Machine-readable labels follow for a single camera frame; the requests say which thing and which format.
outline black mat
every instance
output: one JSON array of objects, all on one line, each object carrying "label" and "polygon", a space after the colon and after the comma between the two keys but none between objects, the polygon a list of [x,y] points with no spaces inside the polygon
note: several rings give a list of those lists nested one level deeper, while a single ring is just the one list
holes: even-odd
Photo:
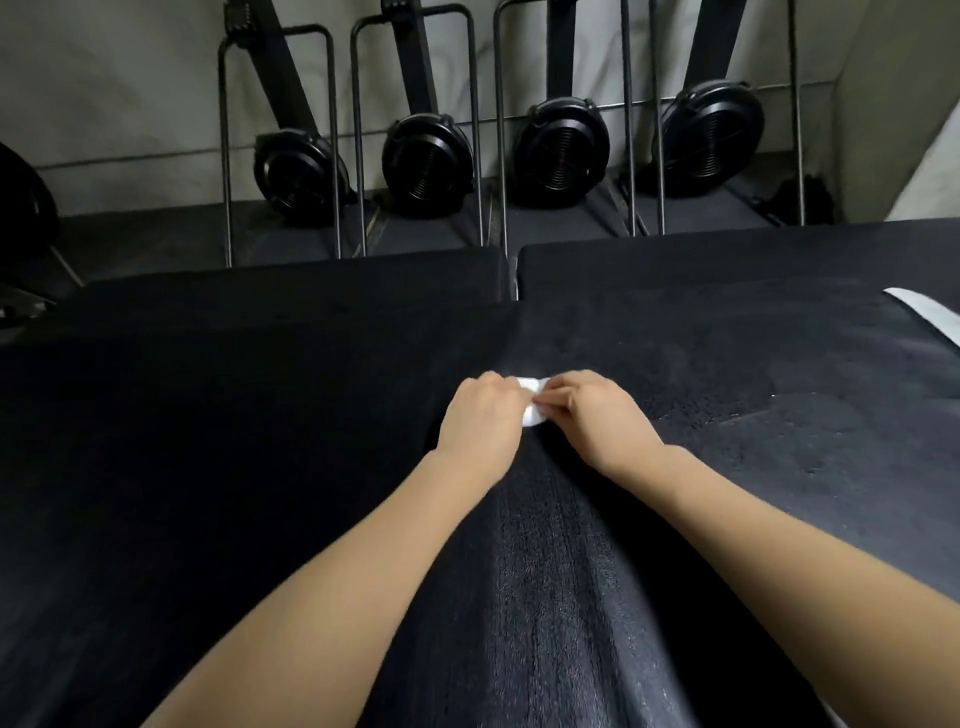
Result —
[{"label": "black mat", "polygon": [[604,239],[520,251],[520,297],[856,276],[875,290],[909,288],[960,310],[960,219],[696,232]]},{"label": "black mat", "polygon": [[[135,726],[369,512],[487,368],[617,378],[664,438],[960,596],[960,358],[853,284],[345,314],[0,352],[0,716]],[[827,725],[706,564],[549,425],[463,523],[366,725]]]},{"label": "black mat", "polygon": [[37,320],[28,341],[307,322],[412,304],[509,299],[494,248],[384,255],[91,283]]}]

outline white wall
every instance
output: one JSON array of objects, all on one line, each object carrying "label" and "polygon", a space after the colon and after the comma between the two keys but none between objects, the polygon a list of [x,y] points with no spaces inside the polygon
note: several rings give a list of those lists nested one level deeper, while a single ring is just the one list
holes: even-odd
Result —
[{"label": "white wall", "polygon": [[[958,99],[960,2],[873,0],[835,91],[834,166],[849,221],[888,216]],[[945,139],[941,151],[949,147]],[[910,199],[934,183],[924,178]],[[897,215],[912,209],[904,200]]]},{"label": "white wall", "polygon": [[[431,4],[438,0],[426,0]],[[357,17],[378,11],[377,0],[275,0],[285,24],[322,22],[337,43],[339,127],[351,128],[348,37]],[[477,24],[480,103],[493,116],[492,12],[494,0],[467,0]],[[804,0],[800,48],[805,82],[807,139],[831,131],[830,86],[840,75],[869,0]],[[637,98],[648,93],[647,3],[631,2]],[[751,0],[734,52],[732,77],[755,85],[785,83],[785,3]],[[683,84],[699,0],[660,3],[663,92]],[[195,205],[220,199],[216,153],[218,121],[215,52],[222,32],[220,0],[6,0],[0,24],[0,139],[42,174],[63,213]],[[507,111],[520,113],[541,100],[545,73],[545,9],[508,11],[504,27]],[[619,3],[582,0],[578,15],[575,92],[598,104],[622,101]],[[468,118],[466,34],[456,16],[427,20],[440,104]],[[325,62],[321,42],[296,38],[291,47],[322,130]],[[405,114],[405,97],[388,29],[371,29],[360,49],[364,128],[387,127]],[[235,183],[240,199],[255,199],[251,145],[274,122],[250,62],[229,63]],[[764,151],[790,148],[789,97],[761,94],[768,109]],[[606,114],[622,159],[622,111]],[[637,115],[648,128],[648,113]],[[365,139],[368,186],[382,183],[382,135]],[[481,139],[486,174],[493,169],[493,124]],[[641,156],[646,147],[641,146]],[[352,167],[352,139],[342,153]]]},{"label": "white wall", "polygon": [[930,217],[960,217],[960,104],[926,150],[887,219]]}]

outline black wheel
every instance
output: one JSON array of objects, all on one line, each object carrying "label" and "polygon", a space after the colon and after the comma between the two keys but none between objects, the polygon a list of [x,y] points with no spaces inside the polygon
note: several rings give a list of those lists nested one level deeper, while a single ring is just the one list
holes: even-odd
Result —
[{"label": "black wheel", "polygon": [[445,217],[473,191],[473,152],[445,114],[416,113],[397,121],[382,163],[396,211],[408,217]]},{"label": "black wheel", "polygon": [[[320,136],[296,129],[256,140],[253,176],[263,196],[288,221],[323,227],[333,221],[333,149]],[[347,167],[337,159],[340,204],[354,199]]]},{"label": "black wheel", "polygon": [[514,196],[535,207],[576,205],[607,173],[610,134],[589,100],[550,99],[530,109],[514,145]]},{"label": "black wheel", "polygon": [[[745,84],[709,81],[685,90],[663,116],[664,188],[668,197],[710,192],[742,172],[763,136],[763,106]],[[654,139],[654,158],[657,141]],[[653,165],[643,171],[653,193]]]},{"label": "black wheel", "polygon": [[46,255],[60,235],[57,204],[40,175],[20,155],[0,144],[0,219],[8,234],[0,263]]}]

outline white stripe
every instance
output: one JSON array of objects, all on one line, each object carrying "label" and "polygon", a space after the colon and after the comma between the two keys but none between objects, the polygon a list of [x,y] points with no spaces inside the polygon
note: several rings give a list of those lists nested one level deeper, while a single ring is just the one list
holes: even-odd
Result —
[{"label": "white stripe", "polygon": [[926,319],[947,339],[960,347],[960,316],[949,308],[922,293],[908,291],[905,288],[887,288],[884,293],[889,293],[895,299],[906,303],[921,318]]}]

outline metal rod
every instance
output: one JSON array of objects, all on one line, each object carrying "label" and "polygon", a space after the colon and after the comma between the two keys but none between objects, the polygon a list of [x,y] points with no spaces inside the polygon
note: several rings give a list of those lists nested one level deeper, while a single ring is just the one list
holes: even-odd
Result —
[{"label": "metal rod", "polygon": [[623,53],[623,124],[630,177],[630,235],[636,237],[636,159],[634,159],[634,73],[630,53],[630,0],[620,0],[620,48]]},{"label": "metal rod", "polygon": [[67,276],[76,283],[78,288],[83,288],[85,286],[84,280],[77,275],[77,271],[73,269],[73,266],[67,262],[66,258],[63,257],[63,254],[57,249],[56,245],[50,246],[50,252],[54,254],[54,258],[57,259],[57,263],[60,264],[60,267],[66,273]]},{"label": "metal rod", "polygon": [[357,208],[360,212],[360,255],[367,257],[367,217],[364,207],[363,179],[363,124],[360,118],[360,58],[357,53],[357,36],[368,25],[386,23],[383,15],[372,15],[357,20],[350,31],[350,84],[353,93],[353,148],[356,154]]},{"label": "metal rod", "polygon": [[[811,88],[814,86],[821,85],[832,85],[833,81],[808,81],[804,84],[800,84],[800,88]],[[754,88],[754,93],[762,93],[764,91],[783,91],[790,88],[790,84],[768,84],[761,85]],[[671,101],[675,101],[676,96],[664,96],[660,99],[662,104],[668,104]],[[635,107],[646,107],[652,106],[654,103],[653,99],[638,99],[634,100]],[[623,109],[624,104],[622,101],[615,102],[613,104],[598,104],[597,110],[599,111],[614,111],[617,109]],[[504,116],[504,121],[519,121],[520,119],[525,119],[527,115],[524,114],[512,114],[510,116]],[[486,116],[480,119],[480,124],[492,124],[496,121],[495,116]],[[456,121],[454,122],[459,127],[465,127],[469,124],[469,121]],[[364,136],[377,136],[387,133],[389,129],[369,129],[363,132]],[[353,137],[352,133],[342,134],[345,137]],[[235,147],[232,147],[234,152],[243,152],[249,151],[250,149],[255,149],[255,144],[238,144]],[[175,159],[178,157],[192,157],[194,155],[208,155],[208,154],[217,154],[220,152],[220,147],[201,147],[198,149],[183,149],[176,152],[154,152],[151,154],[145,155],[125,155],[120,157],[96,157],[90,159],[76,159],[74,161],[64,161],[64,162],[55,162],[53,164],[40,164],[36,167],[36,170],[39,172],[48,172],[55,169],[67,169],[70,167],[88,167],[96,164],[119,164],[124,162],[131,161],[141,161],[143,159]]]},{"label": "metal rod", "polygon": [[21,285],[18,281],[0,278],[0,286],[10,288],[11,291],[16,291],[17,293],[21,293],[24,296],[27,296],[32,299],[37,299],[38,301],[43,301],[44,303],[48,303],[50,305],[58,305],[59,303],[57,299],[51,298],[45,293],[40,293],[39,291],[36,291],[33,288],[28,288],[25,285]]},{"label": "metal rod", "polygon": [[330,146],[333,147],[333,234],[336,238],[337,260],[344,256],[344,239],[340,224],[340,133],[337,131],[337,73],[336,54],[333,52],[333,36],[323,28],[326,41],[326,95],[327,109],[330,112]]},{"label": "metal rod", "polygon": [[496,161],[500,176],[500,245],[503,256],[510,264],[510,246],[507,239],[507,150],[503,115],[503,41],[500,36],[500,16],[511,5],[534,2],[534,0],[502,0],[493,11],[493,80],[496,84]]},{"label": "metal rod", "polygon": [[666,234],[666,183],[663,170],[663,113],[660,110],[660,72],[657,63],[657,0],[650,0],[650,78],[657,123],[657,223]]},{"label": "metal rod", "polygon": [[480,172],[480,78],[477,72],[477,43],[476,32],[473,25],[473,13],[466,6],[460,3],[449,3],[447,5],[435,5],[432,8],[422,10],[423,17],[431,15],[444,15],[448,12],[456,12],[467,21],[467,54],[469,68],[469,86],[470,86],[470,125],[472,126],[473,136],[473,186],[476,195],[477,204],[477,238],[478,244],[483,246],[483,186]]},{"label": "metal rod", "polygon": [[793,102],[793,145],[797,152],[797,222],[806,225],[806,189],[804,187],[804,131],[800,108],[800,62],[797,58],[797,0],[787,0],[790,43],[790,90]]},{"label": "metal rod", "polygon": [[327,110],[330,123],[330,147],[333,149],[333,167],[331,184],[333,185],[333,230],[335,240],[335,255],[337,260],[343,257],[343,239],[340,232],[340,139],[337,133],[337,73],[333,53],[333,36],[323,25],[296,25],[284,28],[285,36],[306,36],[317,33],[324,37],[326,46],[326,94]]},{"label": "metal rod", "polygon": [[467,19],[467,54],[470,71],[470,126],[473,130],[473,186],[476,188],[477,202],[477,244],[486,245],[483,234],[483,177],[480,170],[480,81],[477,72],[477,44],[473,15],[464,6],[459,6],[459,12]]},{"label": "metal rod", "polygon": [[225,38],[217,50],[217,90],[220,94],[220,168],[224,192],[224,257],[233,267],[233,195],[230,189],[230,127],[227,112],[227,51],[233,39]]}]

